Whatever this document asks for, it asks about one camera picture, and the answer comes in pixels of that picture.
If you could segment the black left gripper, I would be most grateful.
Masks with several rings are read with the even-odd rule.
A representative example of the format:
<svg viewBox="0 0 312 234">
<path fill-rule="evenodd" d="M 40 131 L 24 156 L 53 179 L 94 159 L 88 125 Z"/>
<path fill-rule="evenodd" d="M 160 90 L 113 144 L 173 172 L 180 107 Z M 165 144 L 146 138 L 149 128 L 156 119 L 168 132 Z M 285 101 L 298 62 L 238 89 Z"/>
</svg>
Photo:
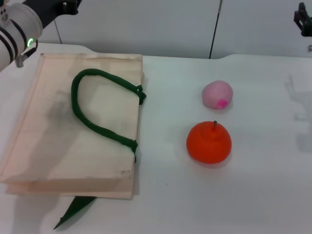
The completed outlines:
<svg viewBox="0 0 312 234">
<path fill-rule="evenodd" d="M 48 26 L 58 16 L 64 14 L 78 14 L 78 7 L 82 0 L 32 0 L 31 8 L 39 16 L 43 28 Z"/>
</svg>

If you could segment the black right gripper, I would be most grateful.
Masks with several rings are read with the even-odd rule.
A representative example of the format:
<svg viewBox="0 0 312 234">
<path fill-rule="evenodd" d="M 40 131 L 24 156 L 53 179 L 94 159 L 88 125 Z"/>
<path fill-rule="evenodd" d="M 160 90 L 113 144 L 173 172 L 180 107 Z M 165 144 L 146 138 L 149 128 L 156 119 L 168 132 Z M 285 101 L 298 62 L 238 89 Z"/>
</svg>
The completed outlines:
<svg viewBox="0 0 312 234">
<path fill-rule="evenodd" d="M 312 36 L 312 19 L 306 12 L 306 7 L 303 2 L 299 3 L 298 11 L 294 12 L 293 21 L 298 27 L 300 27 L 302 36 Z"/>
</svg>

